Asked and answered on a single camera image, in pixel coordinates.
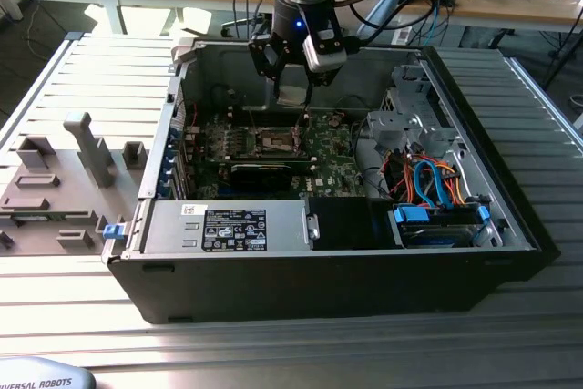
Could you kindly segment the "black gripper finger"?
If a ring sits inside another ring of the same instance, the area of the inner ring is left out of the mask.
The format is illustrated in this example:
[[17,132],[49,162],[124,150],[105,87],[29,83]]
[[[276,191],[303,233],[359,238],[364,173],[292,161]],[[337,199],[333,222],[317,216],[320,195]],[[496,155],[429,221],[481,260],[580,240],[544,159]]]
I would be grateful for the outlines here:
[[340,72],[340,70],[341,69],[338,67],[335,68],[334,70],[318,73],[312,72],[308,67],[304,68],[308,80],[308,86],[306,88],[305,99],[303,102],[304,111],[306,111],[311,104],[313,90],[317,87],[329,86],[333,82],[337,74]]
[[272,82],[274,98],[280,96],[281,74],[292,54],[287,40],[277,34],[255,35],[248,43],[257,73]]

